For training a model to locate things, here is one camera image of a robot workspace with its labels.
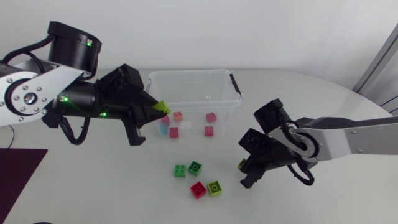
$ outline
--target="clear plastic bin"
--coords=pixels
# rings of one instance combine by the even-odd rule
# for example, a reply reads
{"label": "clear plastic bin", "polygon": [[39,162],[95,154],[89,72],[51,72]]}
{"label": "clear plastic bin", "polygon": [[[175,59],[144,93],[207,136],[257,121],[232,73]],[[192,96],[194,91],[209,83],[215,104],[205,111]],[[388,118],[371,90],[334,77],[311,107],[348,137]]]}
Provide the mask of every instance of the clear plastic bin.
{"label": "clear plastic bin", "polygon": [[[162,138],[170,138],[170,129],[179,128],[179,138],[205,137],[205,126],[212,126],[214,136],[223,136],[235,107],[242,102],[239,88],[228,70],[192,70],[153,72],[149,75],[146,92],[156,100],[164,100],[172,112],[170,126],[165,134],[165,124],[156,121]],[[183,119],[175,121],[174,112]],[[217,120],[209,123],[208,113]]]}

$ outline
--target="white wall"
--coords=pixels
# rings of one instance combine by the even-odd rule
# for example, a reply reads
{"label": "white wall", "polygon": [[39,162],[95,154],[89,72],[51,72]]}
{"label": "white wall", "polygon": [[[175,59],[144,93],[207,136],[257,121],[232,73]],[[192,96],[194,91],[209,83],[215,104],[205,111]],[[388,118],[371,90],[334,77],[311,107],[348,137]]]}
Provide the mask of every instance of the white wall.
{"label": "white wall", "polygon": [[[277,68],[352,88],[398,22],[397,7],[396,0],[3,0],[0,55],[43,39],[53,20],[103,42],[100,69]],[[47,58],[47,49],[37,54]]]}

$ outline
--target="plastic bin handle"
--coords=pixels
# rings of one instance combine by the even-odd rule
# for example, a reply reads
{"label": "plastic bin handle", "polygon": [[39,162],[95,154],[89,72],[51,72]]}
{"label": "plastic bin handle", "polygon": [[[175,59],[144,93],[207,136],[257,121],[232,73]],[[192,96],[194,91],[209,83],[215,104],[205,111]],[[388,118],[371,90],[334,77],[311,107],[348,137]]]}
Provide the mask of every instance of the plastic bin handle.
{"label": "plastic bin handle", "polygon": [[229,74],[229,77],[231,77],[232,85],[234,85],[235,91],[236,91],[237,93],[239,93],[239,94],[241,95],[241,97],[242,97],[241,90],[239,90],[239,87],[238,87],[238,84],[237,84],[236,81],[235,81],[234,75]]}

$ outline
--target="gray metal bar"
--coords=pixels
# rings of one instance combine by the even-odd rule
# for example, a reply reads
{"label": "gray metal bar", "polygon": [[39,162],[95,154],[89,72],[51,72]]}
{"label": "gray metal bar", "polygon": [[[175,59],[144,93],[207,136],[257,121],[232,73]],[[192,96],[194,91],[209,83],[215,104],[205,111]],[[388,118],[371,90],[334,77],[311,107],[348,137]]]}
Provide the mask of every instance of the gray metal bar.
{"label": "gray metal bar", "polygon": [[398,24],[387,38],[384,45],[381,47],[379,53],[373,59],[372,63],[359,79],[359,82],[353,88],[353,91],[363,95],[365,91],[373,84],[381,71],[390,61],[392,56],[398,49]]}

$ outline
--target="black cable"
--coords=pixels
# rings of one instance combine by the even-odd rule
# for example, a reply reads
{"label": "black cable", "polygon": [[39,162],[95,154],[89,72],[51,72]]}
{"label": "black cable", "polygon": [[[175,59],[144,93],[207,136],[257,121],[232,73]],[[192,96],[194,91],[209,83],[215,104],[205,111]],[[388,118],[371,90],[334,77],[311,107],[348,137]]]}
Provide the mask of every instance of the black cable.
{"label": "black cable", "polygon": [[287,165],[287,168],[289,168],[289,170],[294,175],[294,177],[297,178],[299,181],[301,181],[301,183],[303,183],[307,186],[311,186],[314,183],[315,178],[313,177],[313,175],[311,174],[311,172],[309,170],[303,172],[308,177],[308,180],[307,180],[306,178],[300,176],[296,172],[296,170],[292,167],[292,165]]}
{"label": "black cable", "polygon": [[8,62],[11,61],[11,59],[13,59],[14,57],[44,47],[47,44],[49,44],[53,39],[54,39],[53,36],[48,35],[44,40],[41,40],[40,42],[9,52],[3,58],[2,62],[8,64]]}
{"label": "black cable", "polygon": [[395,98],[397,98],[398,96],[396,96],[396,97],[394,97],[394,98],[392,98],[392,99],[390,99],[390,100],[388,100],[387,102],[385,102],[385,103],[383,103],[382,105],[380,105],[380,106],[384,106],[384,105],[386,105],[386,104],[388,104],[391,100],[394,100]]}
{"label": "black cable", "polygon": [[59,125],[61,126],[63,133],[66,135],[66,137],[70,141],[70,143],[75,144],[75,145],[80,145],[86,139],[87,132],[88,132],[88,126],[90,125],[90,118],[85,118],[85,122],[82,127],[83,129],[81,130],[81,133],[77,139],[75,139],[73,130],[70,127],[68,119],[66,117],[64,117],[64,116],[60,117]]}
{"label": "black cable", "polygon": [[280,112],[279,109],[277,109],[277,118],[278,118],[278,122],[280,123],[280,128],[283,132],[283,134],[285,135],[286,139],[292,143],[293,145],[304,149],[305,145],[303,146],[303,144],[301,144],[300,142],[298,142],[295,138],[293,138],[292,134],[289,132],[289,126],[286,124],[288,121],[284,118],[283,114]]}
{"label": "black cable", "polygon": [[9,127],[12,129],[12,140],[11,140],[11,143],[10,143],[10,145],[8,146],[7,149],[11,148],[12,144],[14,143],[14,138],[15,138],[15,131],[14,131],[14,128],[12,128],[11,125],[9,125]]}
{"label": "black cable", "polygon": [[40,74],[45,73],[43,63],[36,57],[36,55],[32,54],[31,52],[26,52],[24,54],[30,56],[33,59],[33,61],[36,62],[37,66],[38,66],[38,68],[40,70]]}
{"label": "black cable", "polygon": [[288,122],[288,123],[292,123],[292,124],[296,125],[296,128],[299,128],[299,127],[300,127],[300,125],[299,125],[299,124],[297,124],[295,121],[292,121],[292,120],[287,120],[286,122]]}
{"label": "black cable", "polygon": [[95,76],[95,73],[97,72],[97,66],[98,66],[98,55],[95,58],[95,64],[94,64],[94,71],[91,73],[91,75],[87,76],[87,77],[79,77],[78,79],[81,81],[86,81],[89,79],[92,79]]}
{"label": "black cable", "polygon": [[396,111],[396,110],[398,110],[398,108],[393,109],[393,110],[390,111],[389,113],[392,113],[392,112],[394,112],[394,111]]}

